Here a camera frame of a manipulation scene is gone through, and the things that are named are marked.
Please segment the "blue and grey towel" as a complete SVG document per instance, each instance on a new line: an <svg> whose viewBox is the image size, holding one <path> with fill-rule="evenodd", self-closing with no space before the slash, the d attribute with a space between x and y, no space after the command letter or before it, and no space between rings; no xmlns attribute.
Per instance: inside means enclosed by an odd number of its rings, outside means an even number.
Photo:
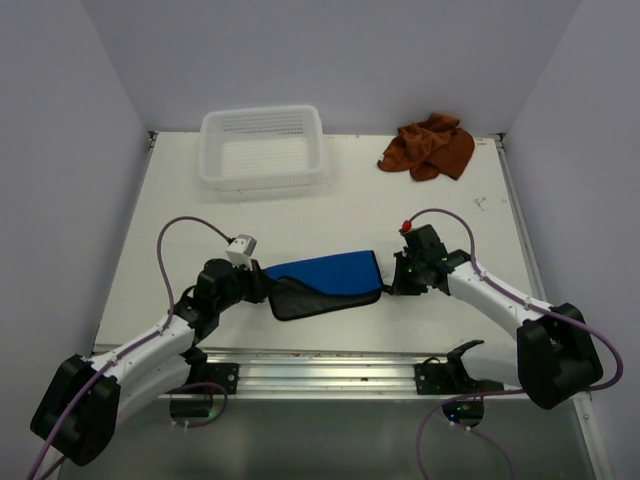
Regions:
<svg viewBox="0 0 640 480"><path fill-rule="evenodd" d="M367 306L384 290L372 250L273 265L265 273L274 281L271 312L282 322Z"/></svg>

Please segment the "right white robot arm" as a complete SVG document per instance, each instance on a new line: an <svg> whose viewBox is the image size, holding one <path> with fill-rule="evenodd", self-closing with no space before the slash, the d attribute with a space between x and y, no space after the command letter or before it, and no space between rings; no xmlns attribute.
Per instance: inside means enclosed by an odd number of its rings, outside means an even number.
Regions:
<svg viewBox="0 0 640 480"><path fill-rule="evenodd" d="M498 347L471 340L448 352L443 363L424 361L418 372L439 392L471 393L502 384L552 409L602 379L601 361L577 307L550 305L492 278L469 253L448 251L430 225L405 223L400 234L406 245L394 255L391 294L439 290L473 307L511 338Z"/></svg>

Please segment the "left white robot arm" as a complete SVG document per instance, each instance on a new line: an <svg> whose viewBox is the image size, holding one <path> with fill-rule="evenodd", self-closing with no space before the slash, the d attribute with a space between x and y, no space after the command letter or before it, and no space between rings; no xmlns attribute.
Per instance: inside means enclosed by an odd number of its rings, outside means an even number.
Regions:
<svg viewBox="0 0 640 480"><path fill-rule="evenodd" d="M110 443L116 429L158 396L181 388L193 393L208 379L198 344L223 312L245 301L264 301L275 282L257 261L238 266L205 263L167 315L145 333L101 355L73 355L55 372L30 429L73 463L84 466Z"/></svg>

